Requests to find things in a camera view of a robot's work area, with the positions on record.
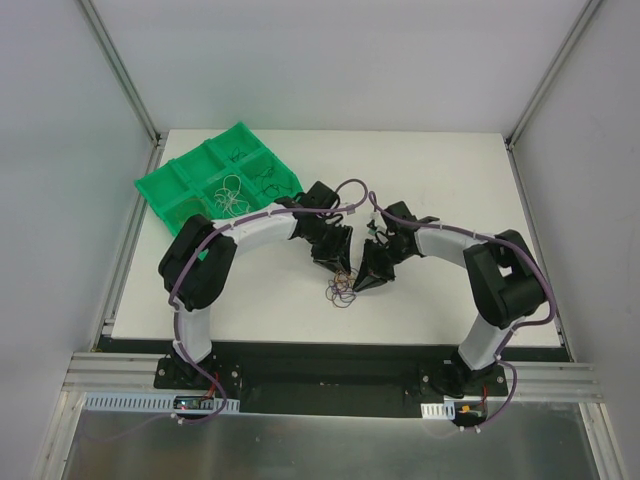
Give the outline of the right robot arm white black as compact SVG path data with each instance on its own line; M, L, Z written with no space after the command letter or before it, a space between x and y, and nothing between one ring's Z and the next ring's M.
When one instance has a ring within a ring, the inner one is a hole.
M464 268L477 317L453 354L450 382L457 392L473 394L484 385L485 369L496 363L512 327L549 300L528 246L516 230L490 237L441 225L435 217L419 219L403 201L381 214L386 229L381 238L365 241L353 290L393 281L395 267L414 256Z

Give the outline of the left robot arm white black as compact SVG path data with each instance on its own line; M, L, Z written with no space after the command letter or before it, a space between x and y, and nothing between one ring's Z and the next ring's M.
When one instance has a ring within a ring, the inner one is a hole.
M314 264L332 273L351 271L353 228L343 223L339 194L316 182L307 192L283 196L240 217L214 222L191 216L172 241L158 271L174 311L176 375L188 388L211 377L210 310L221 295L234 260L275 242L302 239Z

